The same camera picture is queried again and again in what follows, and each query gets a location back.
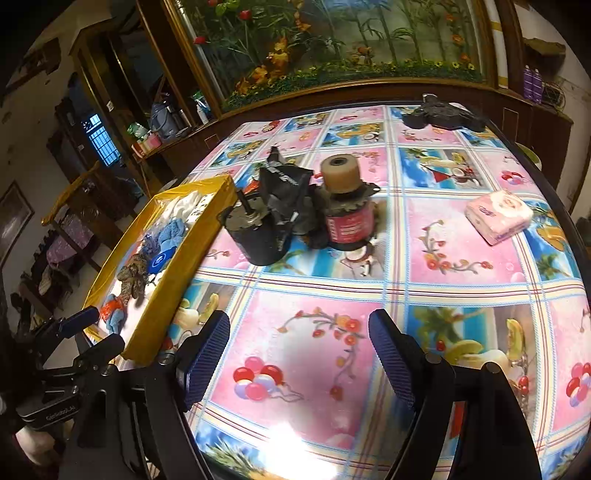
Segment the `red label jar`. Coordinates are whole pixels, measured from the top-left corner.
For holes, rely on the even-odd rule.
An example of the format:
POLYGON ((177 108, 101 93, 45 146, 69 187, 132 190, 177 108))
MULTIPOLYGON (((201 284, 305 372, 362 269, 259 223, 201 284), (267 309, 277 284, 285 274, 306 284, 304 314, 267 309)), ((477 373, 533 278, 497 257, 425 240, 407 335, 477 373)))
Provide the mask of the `red label jar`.
POLYGON ((331 193, 325 187, 318 190, 329 247, 353 251, 370 242, 376 225, 372 197, 379 191, 378 185, 366 182, 355 191, 346 193, 331 193))

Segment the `grey kettle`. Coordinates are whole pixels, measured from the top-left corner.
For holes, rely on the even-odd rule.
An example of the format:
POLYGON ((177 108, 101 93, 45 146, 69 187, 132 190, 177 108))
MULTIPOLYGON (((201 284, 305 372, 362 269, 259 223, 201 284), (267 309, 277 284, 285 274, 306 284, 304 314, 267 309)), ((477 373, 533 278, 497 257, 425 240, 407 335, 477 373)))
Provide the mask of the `grey kettle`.
POLYGON ((155 102, 150 111, 150 130, 163 142, 176 138, 182 129, 176 112, 166 103, 155 102))

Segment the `colourful patterned tablecloth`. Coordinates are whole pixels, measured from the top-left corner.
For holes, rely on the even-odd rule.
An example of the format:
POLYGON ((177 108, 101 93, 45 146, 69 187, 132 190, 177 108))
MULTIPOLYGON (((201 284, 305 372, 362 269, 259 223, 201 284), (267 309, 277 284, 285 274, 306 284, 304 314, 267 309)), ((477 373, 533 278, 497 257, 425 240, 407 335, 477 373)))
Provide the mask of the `colourful patterned tablecloth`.
POLYGON ((352 154, 375 183, 376 230, 353 251, 294 238, 270 266, 228 233, 211 245, 164 341, 178 347, 209 306, 231 334, 204 399, 188 413, 217 479, 381 479, 412 414, 394 395, 368 333, 386 310, 453 364, 499 363, 546 479, 583 479, 590 459, 590 262, 541 174, 495 132, 408 128, 404 105, 329 110, 242 124, 188 173, 252 188, 276 146, 310 169, 352 154), (469 201, 506 190, 533 219, 491 246, 469 201))

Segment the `wooden chair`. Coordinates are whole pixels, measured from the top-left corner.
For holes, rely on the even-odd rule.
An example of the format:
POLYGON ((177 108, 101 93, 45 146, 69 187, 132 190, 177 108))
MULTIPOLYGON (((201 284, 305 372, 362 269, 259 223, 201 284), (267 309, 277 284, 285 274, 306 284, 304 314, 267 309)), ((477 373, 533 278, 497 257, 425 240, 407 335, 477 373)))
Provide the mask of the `wooden chair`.
POLYGON ((60 193, 49 213, 41 219, 42 226, 52 227, 97 273, 101 271, 101 266, 84 247, 76 243, 56 218, 63 208, 70 210, 94 237, 113 250, 123 235, 116 221, 125 217, 134 219, 136 213, 132 203, 109 183, 111 176, 109 170, 100 161, 96 161, 88 171, 80 174, 60 193), (106 195, 106 202, 115 210, 115 220, 95 202, 90 194, 92 186, 97 187, 99 193, 106 195))

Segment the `blue Vinda tissue pack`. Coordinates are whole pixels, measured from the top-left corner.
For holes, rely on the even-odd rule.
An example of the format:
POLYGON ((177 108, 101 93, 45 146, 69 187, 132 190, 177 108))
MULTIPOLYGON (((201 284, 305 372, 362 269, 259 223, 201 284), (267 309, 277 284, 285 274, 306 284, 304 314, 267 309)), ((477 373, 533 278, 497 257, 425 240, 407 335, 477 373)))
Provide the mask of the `blue Vinda tissue pack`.
POLYGON ((150 263, 147 267, 147 274, 149 276, 156 276, 160 272, 162 272, 170 260, 173 258, 174 254, 176 253, 177 247, 173 246, 167 250, 161 251, 155 257, 150 260, 150 263))

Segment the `pink tissue pack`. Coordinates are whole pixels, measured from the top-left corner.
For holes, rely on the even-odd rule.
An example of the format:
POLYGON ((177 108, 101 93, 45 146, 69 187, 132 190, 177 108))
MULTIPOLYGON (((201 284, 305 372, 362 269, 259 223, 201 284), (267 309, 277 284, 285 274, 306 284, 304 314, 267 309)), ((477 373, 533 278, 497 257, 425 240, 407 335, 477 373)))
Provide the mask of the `pink tissue pack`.
POLYGON ((527 229, 533 210, 519 197, 497 190, 468 202, 465 216, 491 246, 527 229))

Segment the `flower mural picture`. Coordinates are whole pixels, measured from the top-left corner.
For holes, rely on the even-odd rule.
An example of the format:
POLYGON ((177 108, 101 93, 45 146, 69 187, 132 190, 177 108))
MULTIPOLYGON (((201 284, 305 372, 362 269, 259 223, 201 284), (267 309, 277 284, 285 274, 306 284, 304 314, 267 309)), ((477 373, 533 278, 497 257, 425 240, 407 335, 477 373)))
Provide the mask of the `flower mural picture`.
POLYGON ((223 111, 375 78, 485 83, 493 53, 481 1, 176 1, 223 111))

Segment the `orange plastic bag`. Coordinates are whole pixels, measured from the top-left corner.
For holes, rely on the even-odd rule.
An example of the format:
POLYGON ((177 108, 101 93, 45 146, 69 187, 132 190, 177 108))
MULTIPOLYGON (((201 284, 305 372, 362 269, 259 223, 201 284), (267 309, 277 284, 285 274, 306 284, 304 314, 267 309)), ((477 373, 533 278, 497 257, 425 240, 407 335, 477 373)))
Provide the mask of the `orange plastic bag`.
POLYGON ((110 334, 119 334, 126 318, 126 307, 119 296, 109 294, 99 311, 99 319, 110 334))

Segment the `black foil snack bag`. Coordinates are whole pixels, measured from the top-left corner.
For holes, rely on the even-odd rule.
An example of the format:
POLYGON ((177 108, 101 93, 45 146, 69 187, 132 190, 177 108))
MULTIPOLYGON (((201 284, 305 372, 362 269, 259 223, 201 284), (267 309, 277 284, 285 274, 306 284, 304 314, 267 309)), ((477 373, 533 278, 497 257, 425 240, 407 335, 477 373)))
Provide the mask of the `black foil snack bag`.
POLYGON ((294 235, 304 236, 318 226, 311 198, 312 171, 283 159, 273 146, 266 162, 259 168, 259 196, 273 216, 280 251, 287 252, 294 235))

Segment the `yellow cardboard tray box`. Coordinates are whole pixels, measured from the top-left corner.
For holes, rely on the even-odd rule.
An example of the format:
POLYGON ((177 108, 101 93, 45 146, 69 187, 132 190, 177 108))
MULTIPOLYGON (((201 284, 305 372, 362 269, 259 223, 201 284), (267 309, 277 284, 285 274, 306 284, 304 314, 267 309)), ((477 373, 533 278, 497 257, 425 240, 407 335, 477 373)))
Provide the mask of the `yellow cardboard tray box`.
POLYGON ((99 319, 84 333, 98 342, 112 333, 121 356, 147 365, 160 349, 182 295, 221 225, 217 215, 238 200, 231 176, 182 184, 147 202, 111 251, 84 305, 99 319))

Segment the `white cotton pad bundle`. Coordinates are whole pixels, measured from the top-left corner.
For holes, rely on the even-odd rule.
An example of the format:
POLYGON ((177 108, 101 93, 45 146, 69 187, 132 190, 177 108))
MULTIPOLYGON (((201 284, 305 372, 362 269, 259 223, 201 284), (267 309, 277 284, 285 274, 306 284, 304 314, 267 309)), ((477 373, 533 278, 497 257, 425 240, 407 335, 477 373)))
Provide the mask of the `white cotton pad bundle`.
POLYGON ((165 226, 171 221, 180 220, 187 228, 191 228, 213 198, 214 193, 201 194, 197 191, 175 198, 167 204, 160 216, 160 225, 165 226))

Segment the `black electric motor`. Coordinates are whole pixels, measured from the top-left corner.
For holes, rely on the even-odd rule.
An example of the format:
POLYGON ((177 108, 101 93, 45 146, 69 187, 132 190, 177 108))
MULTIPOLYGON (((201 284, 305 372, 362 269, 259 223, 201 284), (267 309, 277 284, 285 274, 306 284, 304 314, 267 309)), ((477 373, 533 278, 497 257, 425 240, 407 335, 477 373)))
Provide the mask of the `black electric motor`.
POLYGON ((235 205, 217 214, 219 224, 249 263, 270 266, 280 261, 290 248, 290 229, 276 224, 259 194, 246 195, 238 189, 236 196, 235 205))

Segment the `black clamp device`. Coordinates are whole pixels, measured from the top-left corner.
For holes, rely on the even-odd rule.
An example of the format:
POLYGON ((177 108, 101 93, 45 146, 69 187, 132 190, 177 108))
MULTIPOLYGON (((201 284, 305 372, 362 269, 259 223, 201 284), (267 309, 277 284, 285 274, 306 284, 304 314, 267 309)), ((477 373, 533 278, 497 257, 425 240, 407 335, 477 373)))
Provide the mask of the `black clamp device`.
POLYGON ((402 120, 412 129, 423 129, 431 125, 449 131, 466 128, 482 133, 487 127, 482 117, 464 107, 442 101, 435 94, 424 94, 423 102, 412 112, 404 113, 402 120))

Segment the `blue cloth glove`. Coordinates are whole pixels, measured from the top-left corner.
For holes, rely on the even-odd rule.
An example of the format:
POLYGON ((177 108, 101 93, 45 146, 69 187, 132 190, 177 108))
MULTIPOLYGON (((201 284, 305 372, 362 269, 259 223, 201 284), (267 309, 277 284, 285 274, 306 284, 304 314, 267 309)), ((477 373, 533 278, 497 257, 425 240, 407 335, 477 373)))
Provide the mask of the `blue cloth glove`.
POLYGON ((180 218, 170 220, 158 233, 157 242, 160 252, 176 249, 182 242, 186 230, 185 222, 180 218))

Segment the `purple bottles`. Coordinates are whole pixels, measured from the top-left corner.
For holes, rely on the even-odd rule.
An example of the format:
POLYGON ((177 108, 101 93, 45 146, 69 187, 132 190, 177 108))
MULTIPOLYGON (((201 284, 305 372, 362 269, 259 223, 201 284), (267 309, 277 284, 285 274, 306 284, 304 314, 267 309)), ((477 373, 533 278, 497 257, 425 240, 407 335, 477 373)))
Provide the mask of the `purple bottles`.
POLYGON ((525 66, 523 73, 523 96, 540 105, 543 98, 543 80, 538 69, 525 66))

